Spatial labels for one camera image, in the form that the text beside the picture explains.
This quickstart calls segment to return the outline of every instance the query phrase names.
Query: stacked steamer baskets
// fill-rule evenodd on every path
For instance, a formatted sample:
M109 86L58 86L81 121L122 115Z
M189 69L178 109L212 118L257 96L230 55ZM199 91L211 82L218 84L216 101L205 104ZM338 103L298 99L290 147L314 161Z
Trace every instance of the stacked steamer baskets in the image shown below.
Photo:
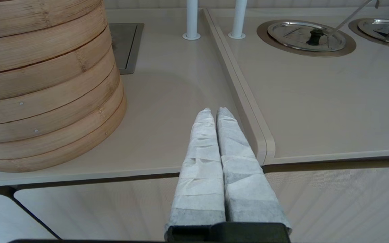
M126 109L102 0L0 1L0 171L67 162Z

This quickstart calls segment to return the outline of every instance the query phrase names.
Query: beige countertop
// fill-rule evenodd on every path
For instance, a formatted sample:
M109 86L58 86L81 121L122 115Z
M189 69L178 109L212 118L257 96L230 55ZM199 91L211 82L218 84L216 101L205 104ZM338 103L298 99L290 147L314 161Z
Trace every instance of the beige countertop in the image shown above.
M187 41L185 9L109 10L110 23L145 23L134 74L122 75L128 109L99 146L67 163L0 172L0 186L179 172L196 114L222 106L238 116L207 26Z
M307 57L263 42L261 23L306 20L337 26L355 8L249 9L246 38L234 40L233 11L213 9L236 63L271 132L273 159L265 164L389 156L389 47L363 39L342 57ZM389 8L367 8L355 18L389 19Z

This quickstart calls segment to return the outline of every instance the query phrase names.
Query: white cabinet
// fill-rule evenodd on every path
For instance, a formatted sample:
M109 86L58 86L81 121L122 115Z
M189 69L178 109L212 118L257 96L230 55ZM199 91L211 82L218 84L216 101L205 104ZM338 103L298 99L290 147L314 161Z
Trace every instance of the white cabinet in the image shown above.
M63 239L164 240L178 178L23 189L15 198Z
M292 242L389 243L389 168L270 173L267 179L292 224Z
M10 198L0 195L0 243L16 239L55 239L55 237Z

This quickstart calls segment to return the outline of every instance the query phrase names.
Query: black knob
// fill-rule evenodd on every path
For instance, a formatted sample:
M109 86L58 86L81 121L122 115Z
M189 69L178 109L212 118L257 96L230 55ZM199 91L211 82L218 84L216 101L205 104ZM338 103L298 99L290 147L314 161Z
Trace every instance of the black knob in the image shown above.
M320 38L325 35L321 29L313 29L310 34L310 39L306 42L310 46L318 46Z

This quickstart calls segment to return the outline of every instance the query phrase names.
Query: white vertical pole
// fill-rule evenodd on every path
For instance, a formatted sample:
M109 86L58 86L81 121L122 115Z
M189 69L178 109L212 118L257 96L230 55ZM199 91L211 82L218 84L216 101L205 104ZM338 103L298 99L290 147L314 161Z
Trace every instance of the white vertical pole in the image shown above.
M244 26L245 8L247 7L247 0L236 0L235 17L233 19L232 32L228 34L232 39L244 39L245 34L242 32Z
M197 40L198 34L198 0L187 0L187 33L182 37L186 40Z

